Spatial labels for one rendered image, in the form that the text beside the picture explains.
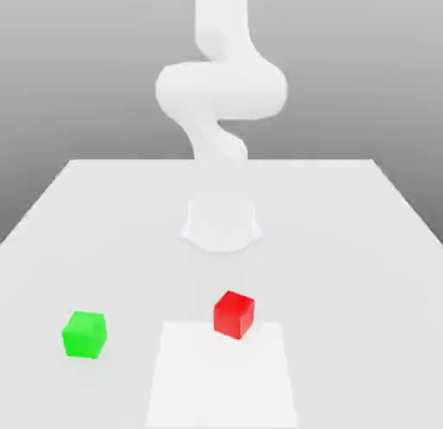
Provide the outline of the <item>small red cube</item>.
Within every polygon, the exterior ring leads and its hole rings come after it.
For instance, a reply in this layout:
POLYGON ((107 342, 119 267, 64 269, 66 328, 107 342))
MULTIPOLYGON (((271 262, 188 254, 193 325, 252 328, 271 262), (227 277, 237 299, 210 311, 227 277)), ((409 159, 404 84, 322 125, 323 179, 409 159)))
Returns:
POLYGON ((241 340, 254 322, 254 306, 252 298, 226 291, 213 309, 214 330, 241 340))

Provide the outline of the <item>small green cube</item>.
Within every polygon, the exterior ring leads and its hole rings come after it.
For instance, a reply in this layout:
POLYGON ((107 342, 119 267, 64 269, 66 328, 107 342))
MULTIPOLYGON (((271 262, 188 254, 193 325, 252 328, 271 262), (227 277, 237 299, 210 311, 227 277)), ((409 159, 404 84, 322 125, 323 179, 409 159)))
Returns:
POLYGON ((103 313, 75 311, 62 330, 67 356, 96 359, 107 339, 103 313))

